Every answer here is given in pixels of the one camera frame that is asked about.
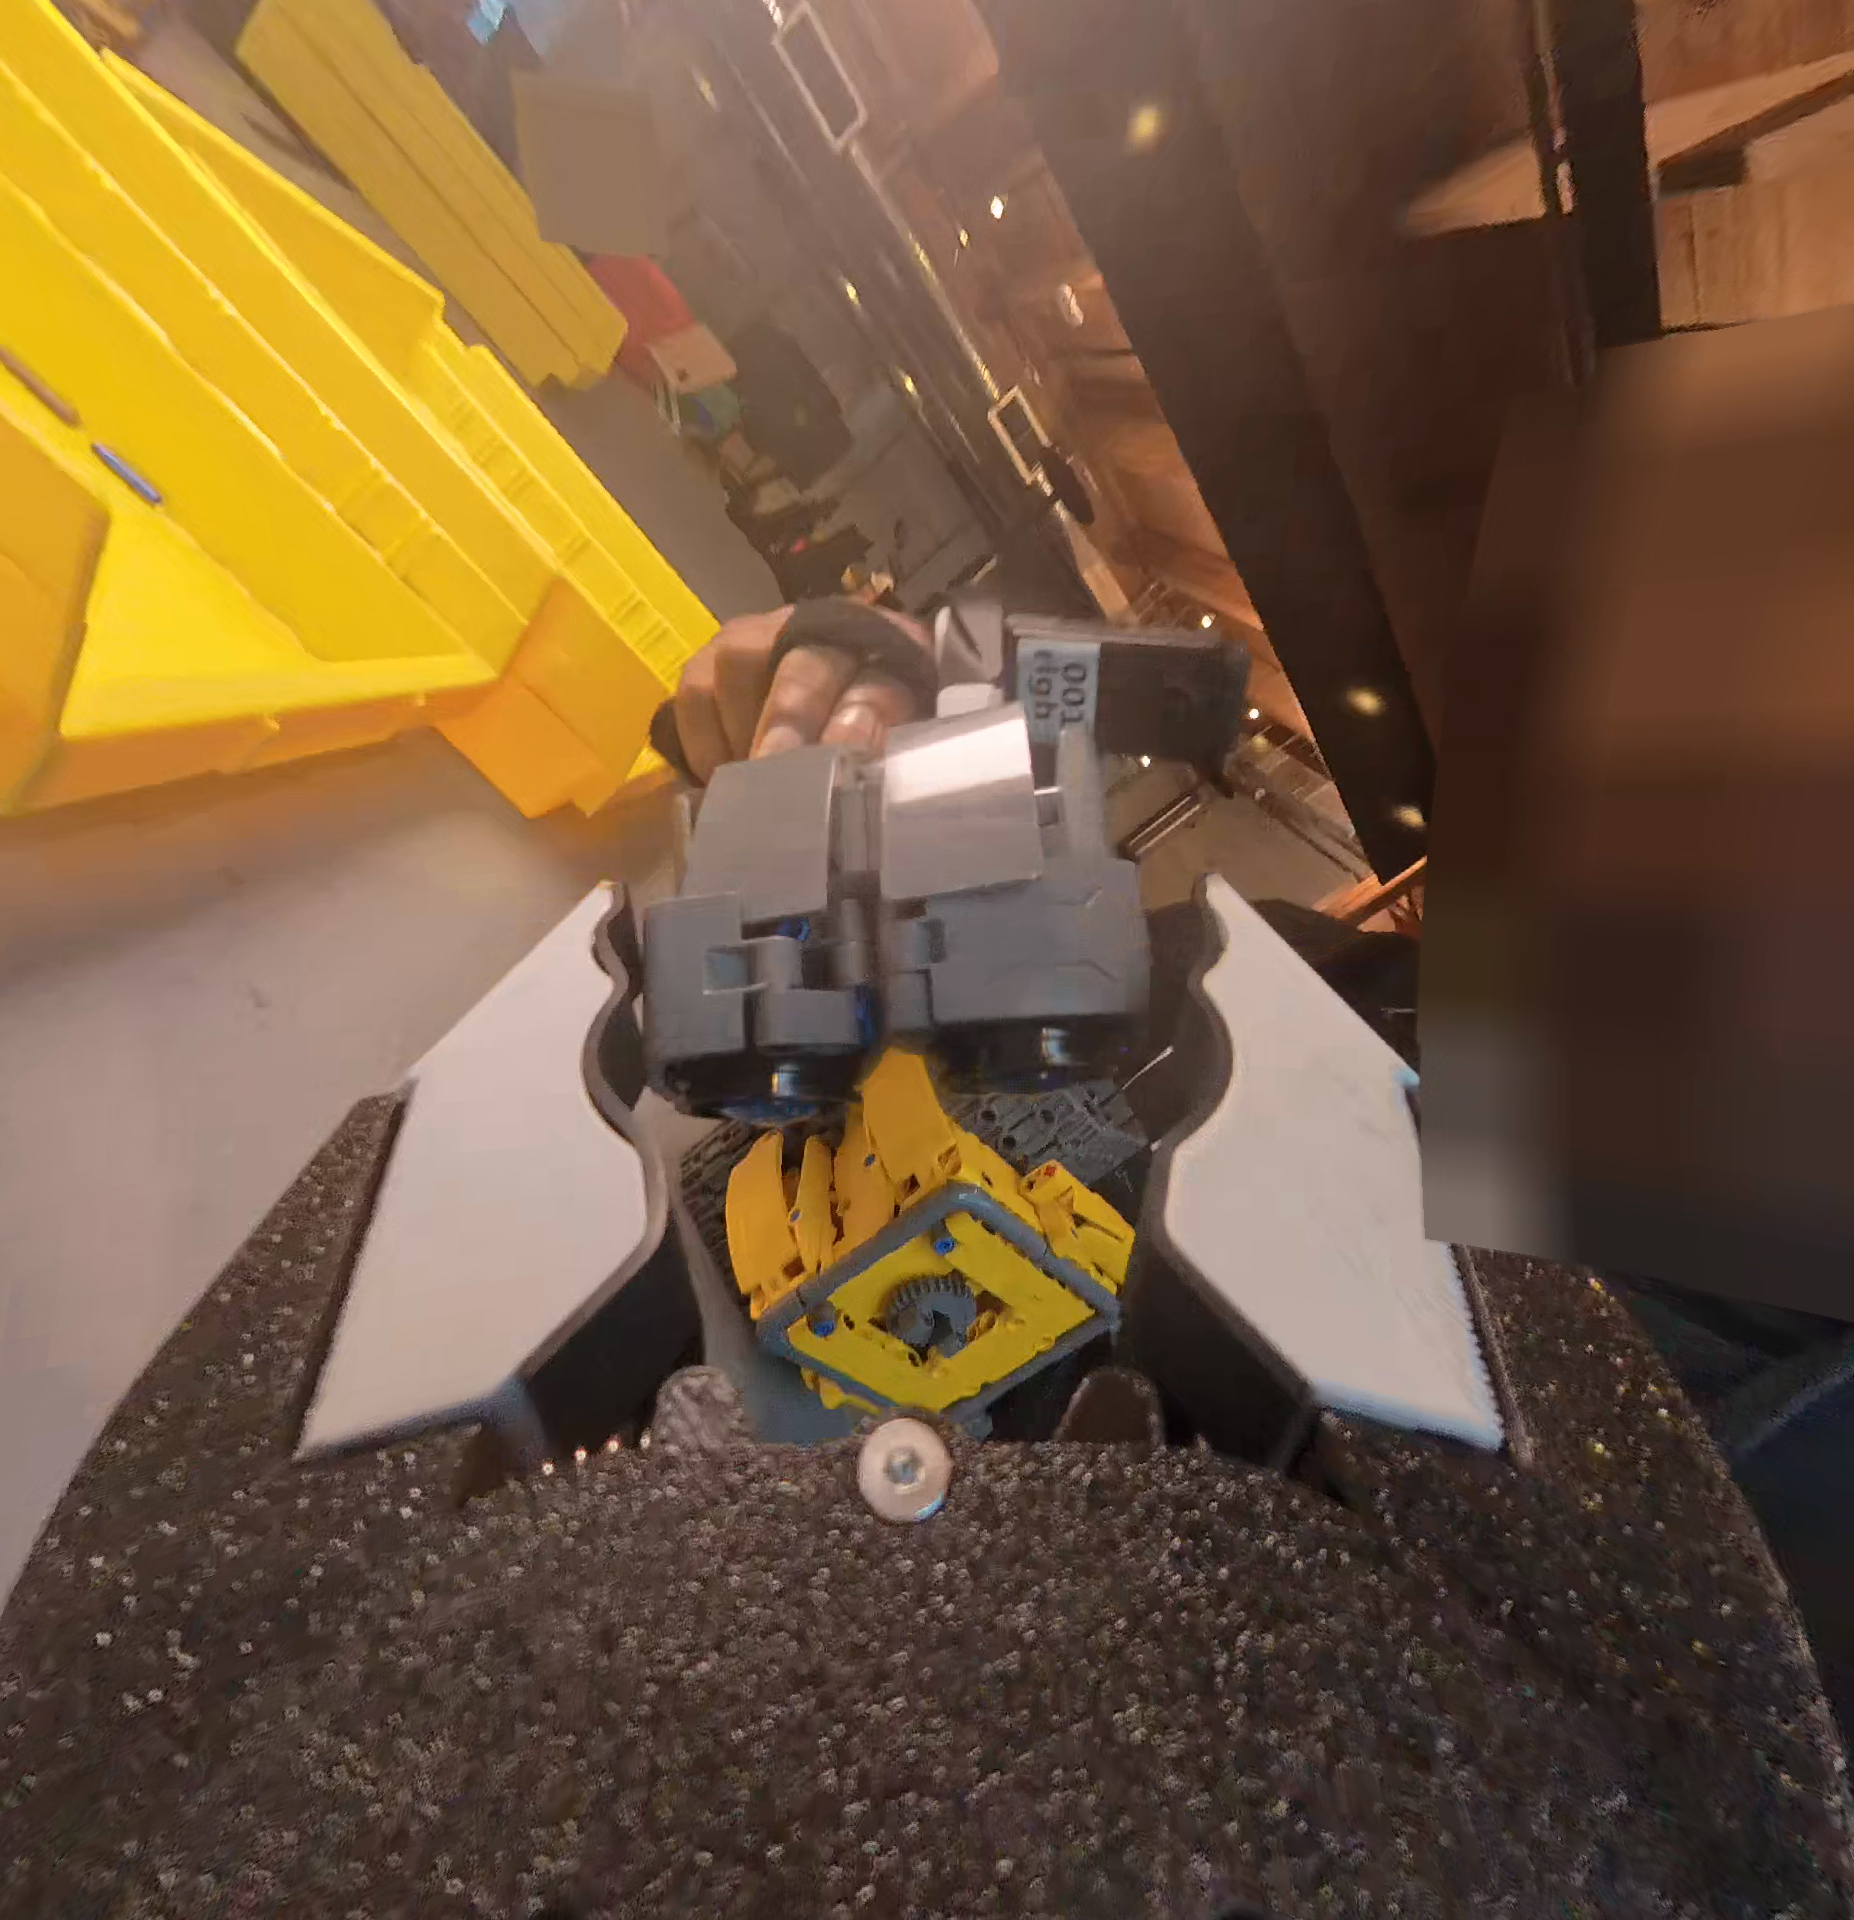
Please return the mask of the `yellow plastic bin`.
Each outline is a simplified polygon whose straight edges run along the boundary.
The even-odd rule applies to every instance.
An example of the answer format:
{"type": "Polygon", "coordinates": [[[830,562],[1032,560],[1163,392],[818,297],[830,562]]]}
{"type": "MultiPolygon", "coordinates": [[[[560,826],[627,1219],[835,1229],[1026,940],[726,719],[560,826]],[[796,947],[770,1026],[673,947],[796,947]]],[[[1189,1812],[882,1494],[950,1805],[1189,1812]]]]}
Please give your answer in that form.
{"type": "Polygon", "coordinates": [[[658,772],[719,618],[445,297],[59,5],[0,5],[0,813],[443,734],[658,772]],[[88,450],[149,473],[132,495],[88,450]]]}

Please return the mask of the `grey Lego engine assembly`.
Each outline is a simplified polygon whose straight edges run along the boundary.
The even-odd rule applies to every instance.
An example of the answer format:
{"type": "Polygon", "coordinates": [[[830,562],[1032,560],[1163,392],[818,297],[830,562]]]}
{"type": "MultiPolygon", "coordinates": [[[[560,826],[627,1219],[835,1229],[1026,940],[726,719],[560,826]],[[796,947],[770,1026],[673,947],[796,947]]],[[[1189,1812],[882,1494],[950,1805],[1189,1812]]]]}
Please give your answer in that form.
{"type": "Polygon", "coordinates": [[[893,1043],[957,1094],[1035,1094],[1149,1024],[1092,734],[1039,746],[1020,703],[719,768],[641,947],[648,1086],[757,1127],[835,1118],[893,1043]]]}

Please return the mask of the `yellow toy robot body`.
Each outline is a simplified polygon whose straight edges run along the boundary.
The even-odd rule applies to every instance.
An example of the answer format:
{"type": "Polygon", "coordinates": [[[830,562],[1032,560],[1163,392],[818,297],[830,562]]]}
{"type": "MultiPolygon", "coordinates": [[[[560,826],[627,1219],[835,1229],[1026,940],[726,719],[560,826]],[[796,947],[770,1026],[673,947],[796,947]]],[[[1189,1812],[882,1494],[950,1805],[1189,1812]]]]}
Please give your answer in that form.
{"type": "Polygon", "coordinates": [[[719,1121],[679,1193],[818,1404],[981,1435],[1121,1330],[1143,1150],[1116,1083],[946,1099],[889,1046],[843,1118],[719,1121]]]}

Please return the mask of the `stack of yellow bins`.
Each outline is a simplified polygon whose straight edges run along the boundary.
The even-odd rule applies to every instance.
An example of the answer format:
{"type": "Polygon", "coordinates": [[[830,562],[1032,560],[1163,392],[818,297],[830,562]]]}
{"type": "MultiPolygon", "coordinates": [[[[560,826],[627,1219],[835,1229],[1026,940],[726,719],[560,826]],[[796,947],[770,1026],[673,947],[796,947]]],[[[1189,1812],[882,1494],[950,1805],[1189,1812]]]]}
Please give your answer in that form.
{"type": "Polygon", "coordinates": [[[381,5],[255,5],[235,58],[530,389],[592,389],[627,323],[381,5]]]}

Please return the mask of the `person's right hand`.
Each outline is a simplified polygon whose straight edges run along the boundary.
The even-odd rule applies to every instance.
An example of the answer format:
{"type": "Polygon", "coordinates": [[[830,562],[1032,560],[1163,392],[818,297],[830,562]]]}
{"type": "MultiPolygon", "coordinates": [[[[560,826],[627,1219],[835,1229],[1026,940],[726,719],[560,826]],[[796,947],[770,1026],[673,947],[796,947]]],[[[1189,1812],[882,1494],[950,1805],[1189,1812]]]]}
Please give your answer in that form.
{"type": "Polygon", "coordinates": [[[919,622],[858,598],[813,598],[723,623],[654,713],[654,752],[702,787],[733,761],[874,752],[935,706],[940,659],[919,622]]]}

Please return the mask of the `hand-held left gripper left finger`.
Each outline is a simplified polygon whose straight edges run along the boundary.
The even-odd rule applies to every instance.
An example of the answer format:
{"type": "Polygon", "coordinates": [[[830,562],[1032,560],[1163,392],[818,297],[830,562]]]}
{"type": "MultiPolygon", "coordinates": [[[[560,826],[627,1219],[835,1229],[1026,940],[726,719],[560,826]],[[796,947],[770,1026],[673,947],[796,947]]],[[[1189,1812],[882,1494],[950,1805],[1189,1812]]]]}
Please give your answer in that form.
{"type": "Polygon", "coordinates": [[[412,1065],[297,1457],[458,1428],[500,1457],[602,1456],[686,1364],[636,962],[632,896],[596,883],[412,1065]]]}

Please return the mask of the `red bin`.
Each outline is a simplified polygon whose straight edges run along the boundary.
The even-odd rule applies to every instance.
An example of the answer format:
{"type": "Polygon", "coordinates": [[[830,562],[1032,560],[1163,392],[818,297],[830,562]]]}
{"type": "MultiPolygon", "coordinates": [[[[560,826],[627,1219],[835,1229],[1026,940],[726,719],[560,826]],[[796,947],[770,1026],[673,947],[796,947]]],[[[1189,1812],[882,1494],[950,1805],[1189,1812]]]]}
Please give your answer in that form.
{"type": "Polygon", "coordinates": [[[642,252],[580,252],[586,273],[624,317],[624,354],[686,335],[697,317],[673,279],[642,252]]]}

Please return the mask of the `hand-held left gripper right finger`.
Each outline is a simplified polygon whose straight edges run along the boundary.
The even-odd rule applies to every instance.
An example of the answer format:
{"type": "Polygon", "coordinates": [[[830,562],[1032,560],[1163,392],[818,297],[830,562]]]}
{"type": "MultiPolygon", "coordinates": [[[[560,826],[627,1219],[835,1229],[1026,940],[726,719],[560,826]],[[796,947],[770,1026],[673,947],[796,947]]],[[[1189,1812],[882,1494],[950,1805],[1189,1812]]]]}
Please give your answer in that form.
{"type": "Polygon", "coordinates": [[[1223,878],[1130,1280],[1130,1334],[1210,1445],[1308,1445],[1321,1413],[1503,1445],[1476,1312],[1423,1235],[1417,1072],[1223,878]]]}

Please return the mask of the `grey desk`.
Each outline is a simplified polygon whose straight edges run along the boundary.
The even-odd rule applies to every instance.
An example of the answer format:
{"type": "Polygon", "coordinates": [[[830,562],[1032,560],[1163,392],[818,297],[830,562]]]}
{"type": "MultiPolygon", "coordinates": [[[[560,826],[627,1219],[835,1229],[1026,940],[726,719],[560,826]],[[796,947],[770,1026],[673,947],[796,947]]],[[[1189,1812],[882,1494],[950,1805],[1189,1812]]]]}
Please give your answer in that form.
{"type": "Polygon", "coordinates": [[[443,735],[0,817],[0,1609],[194,1298],[667,787],[517,813],[443,735]]]}

